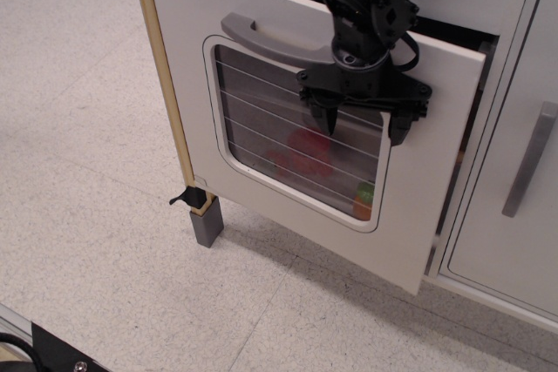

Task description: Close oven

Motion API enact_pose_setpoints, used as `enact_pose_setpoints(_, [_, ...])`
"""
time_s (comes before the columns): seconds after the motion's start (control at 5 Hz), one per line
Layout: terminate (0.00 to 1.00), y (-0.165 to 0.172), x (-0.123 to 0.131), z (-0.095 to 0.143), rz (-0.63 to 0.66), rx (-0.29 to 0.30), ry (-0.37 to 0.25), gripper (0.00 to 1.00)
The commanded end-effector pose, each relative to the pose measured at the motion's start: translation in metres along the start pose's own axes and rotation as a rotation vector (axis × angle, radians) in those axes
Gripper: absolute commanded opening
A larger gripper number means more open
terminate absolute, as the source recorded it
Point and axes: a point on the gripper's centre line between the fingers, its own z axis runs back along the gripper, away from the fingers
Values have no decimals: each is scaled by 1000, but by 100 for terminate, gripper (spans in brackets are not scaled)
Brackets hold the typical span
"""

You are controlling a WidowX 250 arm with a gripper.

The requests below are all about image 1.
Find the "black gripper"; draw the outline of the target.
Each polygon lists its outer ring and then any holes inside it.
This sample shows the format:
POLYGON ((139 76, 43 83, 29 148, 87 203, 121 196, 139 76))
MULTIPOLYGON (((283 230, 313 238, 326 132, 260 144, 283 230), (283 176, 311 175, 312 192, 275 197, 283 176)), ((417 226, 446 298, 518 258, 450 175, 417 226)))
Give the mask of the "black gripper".
POLYGON ((334 134, 338 107, 354 105, 390 113, 391 146, 401 145, 413 121, 427 114, 432 88, 400 71, 391 60, 369 71, 319 64, 296 74, 320 130, 334 134))

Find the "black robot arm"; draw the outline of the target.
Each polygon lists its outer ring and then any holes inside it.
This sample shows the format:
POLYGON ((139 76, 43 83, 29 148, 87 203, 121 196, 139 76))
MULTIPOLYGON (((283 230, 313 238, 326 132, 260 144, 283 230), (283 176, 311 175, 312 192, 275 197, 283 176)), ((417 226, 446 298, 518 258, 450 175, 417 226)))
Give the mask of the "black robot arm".
POLYGON ((333 18, 333 61, 296 75, 299 97, 320 129, 332 135, 341 105, 390 115, 391 145, 401 145, 412 123, 425 117, 432 89, 407 76, 419 63, 409 29, 418 22, 411 0, 323 0, 333 18))

